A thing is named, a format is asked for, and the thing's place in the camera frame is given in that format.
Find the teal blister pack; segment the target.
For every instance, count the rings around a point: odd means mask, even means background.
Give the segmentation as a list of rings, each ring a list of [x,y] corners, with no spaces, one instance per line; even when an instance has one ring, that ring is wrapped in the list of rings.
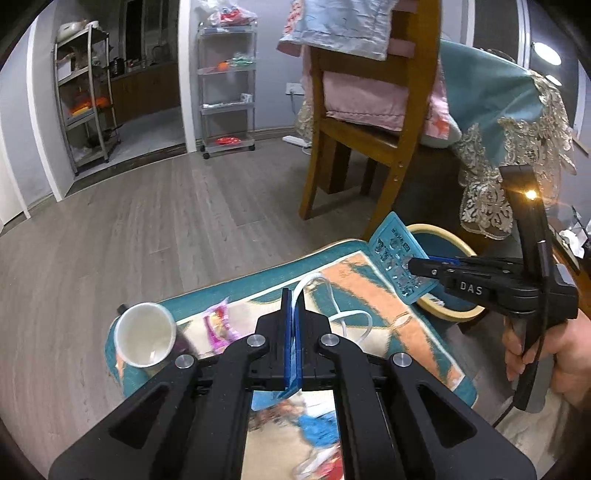
[[[410,261],[428,259],[428,255],[396,213],[390,212],[377,227],[369,247],[378,259],[378,268],[406,305],[412,305],[438,285],[435,279],[411,273]]]

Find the purple snack wrapper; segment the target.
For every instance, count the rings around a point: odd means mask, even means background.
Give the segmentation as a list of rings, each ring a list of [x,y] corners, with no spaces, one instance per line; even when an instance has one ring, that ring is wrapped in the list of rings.
[[[239,339],[238,331],[229,322],[228,298],[205,310],[204,325],[215,355],[222,354],[231,343]]]

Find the blue trash bin, yellow rim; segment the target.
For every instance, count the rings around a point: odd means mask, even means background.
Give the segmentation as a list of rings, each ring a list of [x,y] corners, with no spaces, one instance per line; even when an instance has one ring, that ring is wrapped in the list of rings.
[[[430,256],[440,257],[468,257],[476,252],[455,234],[441,227],[417,223],[408,226],[409,231]],[[485,308],[467,300],[458,298],[446,291],[445,284],[440,282],[441,274],[446,274],[447,268],[439,272],[435,279],[438,285],[428,294],[417,300],[417,304],[426,312],[440,320],[452,323],[471,322],[485,312]]]

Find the teal patterned floor mat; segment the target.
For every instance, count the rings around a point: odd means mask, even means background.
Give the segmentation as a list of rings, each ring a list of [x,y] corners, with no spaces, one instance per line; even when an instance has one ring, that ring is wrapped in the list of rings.
[[[332,332],[363,351],[387,358],[404,351],[418,360],[469,406],[478,398],[472,380],[416,306],[405,305],[361,241],[342,241],[314,254],[161,301],[199,358],[214,355],[204,312],[228,298],[229,322],[239,338],[256,321],[279,310],[283,288],[304,293],[308,310],[329,318]],[[294,479],[294,468],[311,450],[341,443],[332,393],[294,392],[276,399],[259,393],[249,411],[244,479]]]

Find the red white wrapper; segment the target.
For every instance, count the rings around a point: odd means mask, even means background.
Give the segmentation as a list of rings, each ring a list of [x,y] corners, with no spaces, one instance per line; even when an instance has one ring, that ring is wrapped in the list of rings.
[[[314,448],[308,459],[294,468],[294,479],[341,480],[345,478],[340,443]]]

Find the teal lace tablecloth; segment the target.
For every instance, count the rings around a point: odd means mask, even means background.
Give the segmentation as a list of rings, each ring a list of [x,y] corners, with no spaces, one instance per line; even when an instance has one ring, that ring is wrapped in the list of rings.
[[[442,41],[440,60],[449,111],[462,132],[452,146],[462,163],[460,224],[503,240],[514,218],[501,167],[532,166],[546,207],[558,201],[562,174],[577,172],[561,94],[539,73],[461,43]]]

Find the black mug, white inside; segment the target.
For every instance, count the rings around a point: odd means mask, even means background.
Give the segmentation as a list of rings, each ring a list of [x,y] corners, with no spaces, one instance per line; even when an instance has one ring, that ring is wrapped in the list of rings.
[[[113,334],[118,356],[140,369],[166,360],[178,339],[177,324],[170,311],[153,302],[139,303],[120,313]]]

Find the wooden chair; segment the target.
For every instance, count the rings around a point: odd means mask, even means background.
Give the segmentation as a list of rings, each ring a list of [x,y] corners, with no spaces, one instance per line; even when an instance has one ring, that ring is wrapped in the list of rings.
[[[351,47],[308,49],[312,99],[311,160],[300,215],[311,217],[318,182],[334,168],[339,146],[370,160],[363,189],[377,165],[389,169],[365,234],[391,212],[421,137],[431,124],[430,101],[439,67],[441,4],[393,1],[381,52],[367,58]]]

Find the pink cushion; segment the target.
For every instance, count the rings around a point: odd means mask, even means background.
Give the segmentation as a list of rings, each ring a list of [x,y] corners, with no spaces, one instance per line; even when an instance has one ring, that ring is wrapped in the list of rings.
[[[301,48],[304,76],[304,104],[298,113],[298,130],[311,136],[312,81],[310,50]],[[353,124],[377,127],[394,134],[402,131],[409,91],[406,87],[369,78],[327,72],[324,74],[327,115]],[[420,143],[432,148],[447,148],[458,142],[462,131],[450,113],[443,67],[437,69],[425,128]]]

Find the white power strip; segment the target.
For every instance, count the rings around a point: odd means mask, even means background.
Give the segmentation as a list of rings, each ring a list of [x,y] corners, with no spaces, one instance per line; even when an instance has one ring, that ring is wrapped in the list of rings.
[[[304,149],[311,147],[310,141],[304,140],[303,138],[300,138],[300,137],[297,137],[294,135],[283,136],[283,138],[281,140],[283,140],[283,142],[285,142],[287,144],[294,145],[294,146],[304,148]]]

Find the light blue quilted cloth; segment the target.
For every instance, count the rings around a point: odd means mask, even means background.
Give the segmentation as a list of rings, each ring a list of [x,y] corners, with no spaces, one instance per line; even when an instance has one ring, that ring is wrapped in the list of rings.
[[[397,5],[397,0],[291,2],[277,50],[298,57],[308,46],[383,61]]]

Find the grey rolling cart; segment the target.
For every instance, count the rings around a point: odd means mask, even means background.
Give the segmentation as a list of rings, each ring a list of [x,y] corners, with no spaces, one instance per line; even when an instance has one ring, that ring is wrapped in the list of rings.
[[[257,22],[197,30],[197,120],[205,159],[256,149]]]

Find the metal shelf rack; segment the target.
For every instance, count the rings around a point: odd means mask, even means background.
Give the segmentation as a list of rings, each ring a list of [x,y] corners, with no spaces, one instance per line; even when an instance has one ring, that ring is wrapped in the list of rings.
[[[53,48],[61,132],[75,174],[107,163],[120,143],[110,70],[110,39],[96,21],[58,28]]]

